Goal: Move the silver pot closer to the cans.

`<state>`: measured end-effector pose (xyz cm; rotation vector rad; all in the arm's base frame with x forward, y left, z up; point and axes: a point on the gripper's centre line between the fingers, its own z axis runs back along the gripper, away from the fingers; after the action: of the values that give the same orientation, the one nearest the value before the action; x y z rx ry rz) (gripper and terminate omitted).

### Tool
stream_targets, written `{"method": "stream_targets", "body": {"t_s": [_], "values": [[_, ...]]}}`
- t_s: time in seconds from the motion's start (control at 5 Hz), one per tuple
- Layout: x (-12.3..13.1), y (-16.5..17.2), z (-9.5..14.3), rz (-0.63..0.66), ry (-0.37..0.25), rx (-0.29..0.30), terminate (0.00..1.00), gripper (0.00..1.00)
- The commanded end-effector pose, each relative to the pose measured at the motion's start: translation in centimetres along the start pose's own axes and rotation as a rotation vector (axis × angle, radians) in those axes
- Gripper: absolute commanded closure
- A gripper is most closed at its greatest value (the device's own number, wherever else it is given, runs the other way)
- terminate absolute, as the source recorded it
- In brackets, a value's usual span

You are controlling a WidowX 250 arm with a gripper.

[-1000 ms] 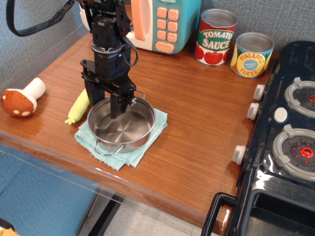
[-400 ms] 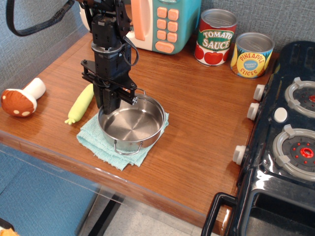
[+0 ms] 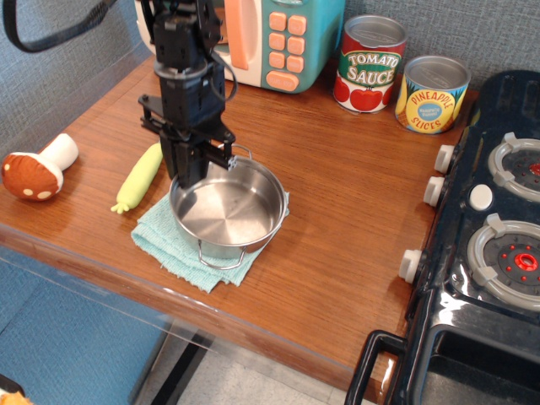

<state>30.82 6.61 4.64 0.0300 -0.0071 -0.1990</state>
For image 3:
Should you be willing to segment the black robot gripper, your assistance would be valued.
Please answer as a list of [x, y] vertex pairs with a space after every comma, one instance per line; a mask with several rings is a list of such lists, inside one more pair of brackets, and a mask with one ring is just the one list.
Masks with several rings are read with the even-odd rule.
[[156, 62], [154, 72], [160, 96], [144, 94], [138, 102], [143, 126], [159, 134], [169, 176], [189, 188], [207, 176], [209, 163], [235, 168], [235, 136], [222, 122], [224, 66], [203, 62], [181, 71]]

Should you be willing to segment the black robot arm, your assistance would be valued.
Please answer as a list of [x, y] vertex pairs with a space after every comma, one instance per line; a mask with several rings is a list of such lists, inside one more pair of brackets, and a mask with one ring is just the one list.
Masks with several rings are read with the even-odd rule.
[[224, 125], [228, 65], [214, 50], [221, 19], [209, 1], [142, 1], [155, 49], [160, 95], [143, 95], [143, 126], [159, 134], [169, 175], [182, 188], [208, 175], [208, 167], [235, 167], [235, 135]]

